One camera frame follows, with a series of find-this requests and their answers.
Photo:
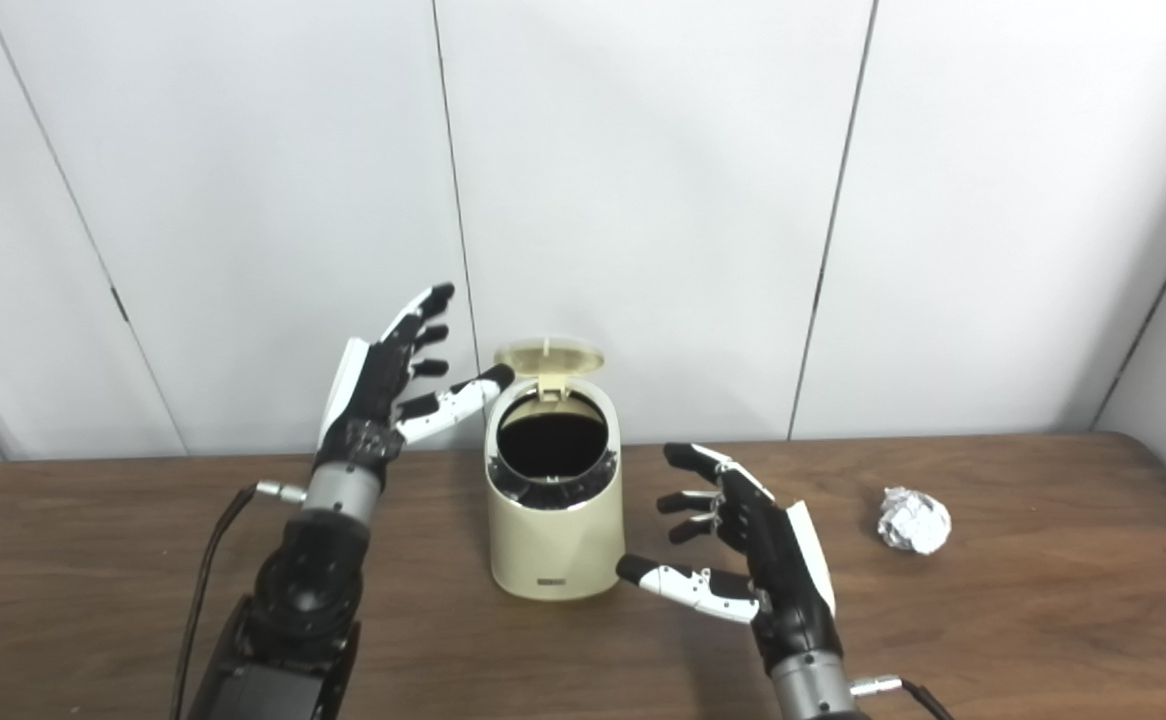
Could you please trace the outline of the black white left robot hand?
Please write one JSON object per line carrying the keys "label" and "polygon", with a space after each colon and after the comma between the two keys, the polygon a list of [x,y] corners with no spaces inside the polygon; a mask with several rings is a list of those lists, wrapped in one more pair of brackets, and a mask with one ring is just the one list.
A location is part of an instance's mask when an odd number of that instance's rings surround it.
{"label": "black white left robot hand", "polygon": [[447,312],[454,295],[454,284],[435,284],[410,300],[378,340],[347,341],[322,415],[314,469],[344,464],[381,473],[405,447],[456,427],[511,386],[514,370],[496,364],[438,392],[401,397],[410,380],[449,372],[445,359],[417,359],[417,351],[449,337],[449,327],[431,319]]}

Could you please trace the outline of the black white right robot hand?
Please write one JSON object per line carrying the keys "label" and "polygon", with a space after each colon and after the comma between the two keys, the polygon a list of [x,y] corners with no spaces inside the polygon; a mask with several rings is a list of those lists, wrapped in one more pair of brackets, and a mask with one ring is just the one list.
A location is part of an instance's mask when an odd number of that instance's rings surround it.
{"label": "black white right robot hand", "polygon": [[614,573],[656,596],[712,618],[751,625],[766,671],[789,657],[831,653],[843,657],[829,582],[817,582],[803,539],[817,538],[801,506],[779,505],[737,460],[701,445],[666,443],[662,455],[673,468],[693,471],[711,491],[670,492],[656,499],[661,513],[691,511],[669,530],[673,544],[714,537],[746,559],[747,573],[693,569],[625,553]]}

